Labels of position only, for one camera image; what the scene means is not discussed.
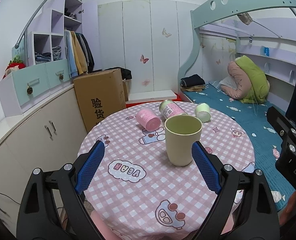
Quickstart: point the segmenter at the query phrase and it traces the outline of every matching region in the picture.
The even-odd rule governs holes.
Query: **white pillow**
[[[235,79],[232,76],[228,76],[224,78],[222,81],[219,82],[219,84],[225,85],[229,88],[237,90],[237,84]]]

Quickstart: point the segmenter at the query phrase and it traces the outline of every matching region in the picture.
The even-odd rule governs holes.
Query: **pink can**
[[[165,100],[159,106],[159,111],[162,115],[168,119],[171,116],[178,114],[187,114],[183,109],[181,109],[174,101]]]
[[[148,132],[153,132],[160,127],[161,120],[155,114],[151,108],[141,109],[136,114],[136,120],[140,123]]]

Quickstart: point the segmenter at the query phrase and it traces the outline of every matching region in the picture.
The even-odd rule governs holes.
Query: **metal railing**
[[[33,15],[31,16],[31,18],[29,19],[29,21],[27,22],[26,26],[24,27],[23,31],[21,32],[19,39],[17,40],[17,43],[15,44],[15,48],[19,48],[19,45],[22,41],[22,38],[24,38],[23,42],[24,42],[24,55],[25,55],[25,65],[29,66],[28,63],[28,27],[30,26],[32,20],[35,18],[35,16],[37,15],[37,13],[40,11],[40,9],[43,7],[43,5],[47,2],[48,0],[44,0],[39,7],[37,8],[37,10],[35,10],[35,12],[33,13]]]

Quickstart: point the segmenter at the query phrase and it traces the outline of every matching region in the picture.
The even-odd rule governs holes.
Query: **red plush toy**
[[[13,61],[10,60],[10,63],[6,68],[6,71],[5,71],[5,74],[4,74],[3,78],[5,78],[11,72],[14,72],[16,70],[19,70],[19,69],[22,69],[22,68],[25,68],[25,67],[26,67],[26,65],[23,63],[22,60],[20,60],[20,56],[16,55],[14,57]]]

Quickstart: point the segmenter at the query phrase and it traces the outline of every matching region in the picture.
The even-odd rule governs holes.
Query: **cardboard box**
[[[124,94],[125,94],[125,100],[128,101],[129,97],[129,82],[130,80],[123,80],[122,83],[124,85]]]
[[[73,82],[87,132],[107,116],[126,108],[120,69],[80,76]]]

